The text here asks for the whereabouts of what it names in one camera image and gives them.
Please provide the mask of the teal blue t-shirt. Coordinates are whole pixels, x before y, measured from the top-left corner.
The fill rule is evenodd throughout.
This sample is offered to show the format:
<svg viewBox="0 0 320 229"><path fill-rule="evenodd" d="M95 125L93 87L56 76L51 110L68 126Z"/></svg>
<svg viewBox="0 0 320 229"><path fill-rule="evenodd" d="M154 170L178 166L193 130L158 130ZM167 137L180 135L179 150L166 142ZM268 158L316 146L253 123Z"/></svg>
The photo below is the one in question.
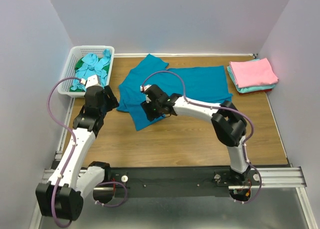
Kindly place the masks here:
<svg viewBox="0 0 320 229"><path fill-rule="evenodd" d="M117 110L130 114L137 131L164 119L161 116L149 121L141 107L146 97L140 92L140 86L149 75L158 71L168 71L179 75L184 81L186 96L190 99L206 103L223 103L232 100L233 95L229 92L225 69L222 65L167 68L168 65L162 59L148 54L135 68L130 70L127 77L118 86L120 101Z"/></svg>

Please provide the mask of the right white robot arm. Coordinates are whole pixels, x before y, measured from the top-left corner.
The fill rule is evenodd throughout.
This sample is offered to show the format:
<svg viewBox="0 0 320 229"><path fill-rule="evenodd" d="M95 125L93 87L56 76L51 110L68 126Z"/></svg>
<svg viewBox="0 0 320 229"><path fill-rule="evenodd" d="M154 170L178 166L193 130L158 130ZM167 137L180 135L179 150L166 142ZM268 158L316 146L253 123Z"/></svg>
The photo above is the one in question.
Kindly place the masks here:
<svg viewBox="0 0 320 229"><path fill-rule="evenodd" d="M145 101L140 105L149 121L162 116L188 116L212 124L217 139L226 146L230 159L228 182L242 185L251 169L246 149L245 117L232 102L207 103L173 93L167 95L156 84L141 85Z"/></svg>

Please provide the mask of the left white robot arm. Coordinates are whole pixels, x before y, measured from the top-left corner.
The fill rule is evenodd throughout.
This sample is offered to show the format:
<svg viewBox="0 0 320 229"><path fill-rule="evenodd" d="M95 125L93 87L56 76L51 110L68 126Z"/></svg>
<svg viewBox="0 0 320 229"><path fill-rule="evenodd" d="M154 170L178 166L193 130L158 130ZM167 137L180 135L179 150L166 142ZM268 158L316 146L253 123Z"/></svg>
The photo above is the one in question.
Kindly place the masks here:
<svg viewBox="0 0 320 229"><path fill-rule="evenodd" d="M79 218L85 198L95 186L107 186L111 180L110 165L92 162L80 174L89 148L104 125L108 112L119 106L110 86L93 85L84 94L84 105L73 120L67 148L46 183L39 183L35 195L45 217L75 221Z"/></svg>

